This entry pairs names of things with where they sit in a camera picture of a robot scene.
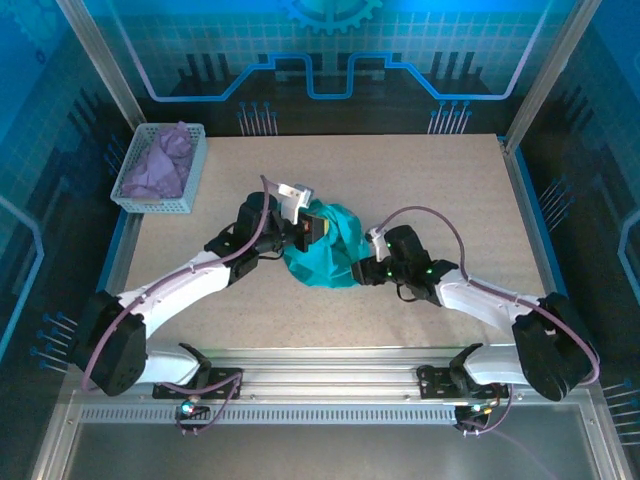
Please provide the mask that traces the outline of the teal t-shirt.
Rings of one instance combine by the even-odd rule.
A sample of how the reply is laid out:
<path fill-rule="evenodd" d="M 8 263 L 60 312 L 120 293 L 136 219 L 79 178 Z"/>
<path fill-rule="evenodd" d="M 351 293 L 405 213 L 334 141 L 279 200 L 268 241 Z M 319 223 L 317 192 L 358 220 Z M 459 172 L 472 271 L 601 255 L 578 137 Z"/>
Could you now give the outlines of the teal t-shirt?
<path fill-rule="evenodd" d="M 308 287 L 329 289 L 352 288 L 359 285 L 351 266 L 370 256 L 360 219 L 340 204 L 325 204 L 313 200 L 305 213 L 328 221 L 328 232 L 301 252 L 286 247 L 284 262 L 291 275 Z"/>

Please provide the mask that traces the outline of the white plastic basket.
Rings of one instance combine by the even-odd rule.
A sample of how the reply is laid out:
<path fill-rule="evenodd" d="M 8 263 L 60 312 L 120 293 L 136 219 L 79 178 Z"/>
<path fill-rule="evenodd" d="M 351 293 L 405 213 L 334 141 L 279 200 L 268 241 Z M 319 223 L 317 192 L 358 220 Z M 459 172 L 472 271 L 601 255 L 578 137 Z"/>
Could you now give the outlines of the white plastic basket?
<path fill-rule="evenodd" d="M 123 196 L 121 191 L 125 175 L 134 167 L 142 151 L 152 143 L 159 130 L 162 127 L 174 126 L 176 124 L 177 123 L 146 123 L 136 128 L 110 195 L 111 200 L 125 211 L 129 213 L 163 214 L 188 214 L 191 212 L 207 157 L 205 129 L 203 125 L 198 123 L 186 123 L 194 147 L 194 158 L 182 197 L 155 200 L 129 198 Z"/>

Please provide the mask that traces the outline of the purple cloth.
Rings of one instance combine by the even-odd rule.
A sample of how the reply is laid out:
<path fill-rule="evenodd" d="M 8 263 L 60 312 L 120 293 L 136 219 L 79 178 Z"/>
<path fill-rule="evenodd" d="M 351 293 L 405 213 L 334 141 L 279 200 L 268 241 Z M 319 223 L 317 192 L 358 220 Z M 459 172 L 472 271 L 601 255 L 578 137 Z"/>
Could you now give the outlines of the purple cloth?
<path fill-rule="evenodd" d="M 184 194 L 194 158 L 187 124 L 162 127 L 122 182 L 129 198 L 179 198 Z"/>

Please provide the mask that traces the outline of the small board with LEDs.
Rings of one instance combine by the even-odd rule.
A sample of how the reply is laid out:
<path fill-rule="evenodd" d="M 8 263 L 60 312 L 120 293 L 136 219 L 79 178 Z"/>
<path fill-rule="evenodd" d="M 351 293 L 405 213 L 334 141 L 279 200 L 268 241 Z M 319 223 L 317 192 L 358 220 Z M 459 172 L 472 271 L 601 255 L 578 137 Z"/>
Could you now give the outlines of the small board with LEDs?
<path fill-rule="evenodd" d="M 211 409 L 206 405 L 199 405 L 193 400 L 183 401 L 176 409 L 176 420 L 178 422 L 185 421 L 204 421 L 210 417 Z"/>
<path fill-rule="evenodd" d="M 456 425 L 461 428 L 485 428 L 488 426 L 492 410 L 493 408 L 486 404 L 456 406 L 454 410 Z"/>

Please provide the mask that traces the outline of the perforated metal strip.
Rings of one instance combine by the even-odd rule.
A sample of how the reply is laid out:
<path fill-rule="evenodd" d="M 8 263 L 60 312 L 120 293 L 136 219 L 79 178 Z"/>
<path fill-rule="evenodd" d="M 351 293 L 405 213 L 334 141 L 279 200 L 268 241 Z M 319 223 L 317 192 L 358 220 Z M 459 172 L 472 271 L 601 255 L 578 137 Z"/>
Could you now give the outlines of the perforated metal strip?
<path fill-rule="evenodd" d="M 172 405 L 86 407 L 87 424 L 173 425 Z M 455 408 L 441 405 L 229 405 L 219 425 L 445 425 L 457 423 Z"/>

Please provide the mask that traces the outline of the grey metal bottom panel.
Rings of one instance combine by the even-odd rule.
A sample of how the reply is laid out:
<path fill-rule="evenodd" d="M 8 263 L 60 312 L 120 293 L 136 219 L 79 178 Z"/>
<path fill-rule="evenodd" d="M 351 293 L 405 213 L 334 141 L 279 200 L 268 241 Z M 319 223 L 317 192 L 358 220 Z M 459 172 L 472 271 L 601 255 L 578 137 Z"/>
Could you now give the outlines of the grey metal bottom panel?
<path fill-rule="evenodd" d="M 600 480 L 576 430 L 88 425 L 65 480 Z"/>

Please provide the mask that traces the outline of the aluminium table side rail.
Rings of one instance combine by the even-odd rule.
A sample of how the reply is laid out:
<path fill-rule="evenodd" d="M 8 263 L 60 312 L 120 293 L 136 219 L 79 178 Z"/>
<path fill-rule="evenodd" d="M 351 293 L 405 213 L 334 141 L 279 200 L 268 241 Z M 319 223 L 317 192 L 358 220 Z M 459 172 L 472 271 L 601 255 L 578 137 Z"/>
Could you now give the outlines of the aluminium table side rail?
<path fill-rule="evenodd" d="M 566 294 L 565 282 L 523 157 L 518 150 L 514 153 L 507 151 L 504 136 L 498 136 L 497 139 L 543 286 L 544 293 L 537 295 L 537 298 L 545 300 L 551 293 Z M 525 354 L 525 363 L 529 366 L 533 365 L 534 360 L 560 359 L 559 355 L 553 353 L 557 336 L 547 335 L 542 327 L 540 322 L 534 325 L 530 321 L 524 329 L 517 327 L 514 330 L 518 352 Z"/>
<path fill-rule="evenodd" d="M 142 220 L 142 214 L 130 214 L 124 210 L 120 212 L 98 279 L 96 291 L 87 297 L 83 305 L 80 322 L 82 328 L 88 329 L 92 326 L 93 321 L 90 320 L 89 314 L 92 304 L 98 299 L 100 292 L 106 291 L 111 295 L 115 295 L 124 291 Z"/>

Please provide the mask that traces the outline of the aluminium mounting rail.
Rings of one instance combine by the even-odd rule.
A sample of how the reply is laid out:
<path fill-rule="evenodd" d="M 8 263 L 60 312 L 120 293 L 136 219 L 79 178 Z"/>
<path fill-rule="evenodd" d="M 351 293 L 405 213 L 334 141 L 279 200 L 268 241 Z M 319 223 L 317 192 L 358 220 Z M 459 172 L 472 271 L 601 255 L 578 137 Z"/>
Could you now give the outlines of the aluminium mounting rail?
<path fill-rule="evenodd" d="M 420 401 L 416 369 L 448 367 L 454 348 L 282 348 L 210 350 L 211 366 L 240 368 L 238 399 L 262 403 L 397 403 Z M 152 397 L 155 384 L 120 395 Z M 444 404 L 469 399 L 425 399 Z"/>

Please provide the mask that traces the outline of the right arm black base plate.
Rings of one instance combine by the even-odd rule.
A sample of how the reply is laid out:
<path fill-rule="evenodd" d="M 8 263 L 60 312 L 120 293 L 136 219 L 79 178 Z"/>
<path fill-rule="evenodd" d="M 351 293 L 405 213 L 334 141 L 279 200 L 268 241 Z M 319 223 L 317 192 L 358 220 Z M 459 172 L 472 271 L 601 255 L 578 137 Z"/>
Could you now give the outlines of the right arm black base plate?
<path fill-rule="evenodd" d="M 425 399 L 495 400 L 509 397 L 505 385 L 475 382 L 462 368 L 423 365 L 416 369 L 420 396 Z"/>

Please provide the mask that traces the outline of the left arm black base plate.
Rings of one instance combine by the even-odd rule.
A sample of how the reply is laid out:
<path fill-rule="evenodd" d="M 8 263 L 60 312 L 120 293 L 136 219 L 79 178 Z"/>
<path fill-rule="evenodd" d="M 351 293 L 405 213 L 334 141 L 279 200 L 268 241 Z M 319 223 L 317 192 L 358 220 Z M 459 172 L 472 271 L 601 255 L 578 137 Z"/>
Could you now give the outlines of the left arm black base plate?
<path fill-rule="evenodd" d="M 243 370 L 240 368 L 218 368 L 199 371 L 186 385 L 177 390 L 164 384 L 155 384 L 152 397 L 160 400 L 186 399 L 199 396 L 204 400 L 224 400 L 232 393 L 236 400 L 240 396 Z"/>

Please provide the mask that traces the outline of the aluminium frame post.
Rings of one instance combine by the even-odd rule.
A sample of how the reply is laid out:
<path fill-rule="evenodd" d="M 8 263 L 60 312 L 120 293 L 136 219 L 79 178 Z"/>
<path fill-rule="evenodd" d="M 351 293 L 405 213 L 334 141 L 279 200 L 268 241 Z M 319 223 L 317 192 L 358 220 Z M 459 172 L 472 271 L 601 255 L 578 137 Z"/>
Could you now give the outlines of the aluminium frame post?
<path fill-rule="evenodd" d="M 562 29 L 509 127 L 504 152 L 511 155 L 531 127 L 551 89 L 591 23 L 602 0 L 576 0 Z"/>
<path fill-rule="evenodd" d="M 132 131 L 146 122 L 121 68 L 83 0 L 55 0 Z"/>

